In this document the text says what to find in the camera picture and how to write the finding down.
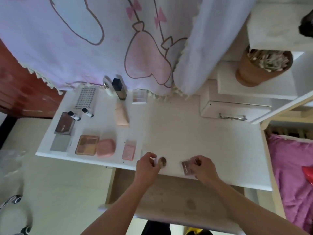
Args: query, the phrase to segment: black baseboard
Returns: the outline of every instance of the black baseboard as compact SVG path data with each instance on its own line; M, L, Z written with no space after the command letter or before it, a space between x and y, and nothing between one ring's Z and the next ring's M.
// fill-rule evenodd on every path
M17 120L18 119L15 117L7 116L0 126L0 149L2 148Z

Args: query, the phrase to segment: white curtain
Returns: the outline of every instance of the white curtain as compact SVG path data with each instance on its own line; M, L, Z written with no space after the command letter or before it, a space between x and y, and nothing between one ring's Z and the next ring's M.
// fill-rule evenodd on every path
M175 84L193 94L228 49L254 3L1 0L0 38L22 66L59 90L83 82L102 85L108 76L121 77L128 89L167 95Z

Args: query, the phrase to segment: black pants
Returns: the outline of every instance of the black pants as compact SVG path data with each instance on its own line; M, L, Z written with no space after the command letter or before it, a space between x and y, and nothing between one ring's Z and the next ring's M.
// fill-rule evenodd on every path
M208 230L202 230L200 235L213 235ZM141 235L171 235L170 224L148 220Z

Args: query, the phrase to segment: person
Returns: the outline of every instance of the person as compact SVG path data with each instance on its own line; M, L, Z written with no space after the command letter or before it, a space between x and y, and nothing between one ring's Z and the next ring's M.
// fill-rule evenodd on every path
M160 171L160 166L154 165L152 158L156 158L156 155L148 152L137 162L135 178L131 186L81 235L126 234L141 198L153 185ZM198 180L216 194L245 234L307 235L296 225L255 204L224 183L218 177L211 159L195 156L192 161L194 164L191 165L191 169ZM148 221L143 234L169 234L169 225Z

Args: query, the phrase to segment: person's left hand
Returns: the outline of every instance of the person's left hand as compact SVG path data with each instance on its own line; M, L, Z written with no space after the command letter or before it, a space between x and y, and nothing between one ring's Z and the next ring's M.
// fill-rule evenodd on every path
M134 184L143 187L147 190L155 182L157 175L161 169L160 165L154 164L156 155L151 152L147 152L137 162Z

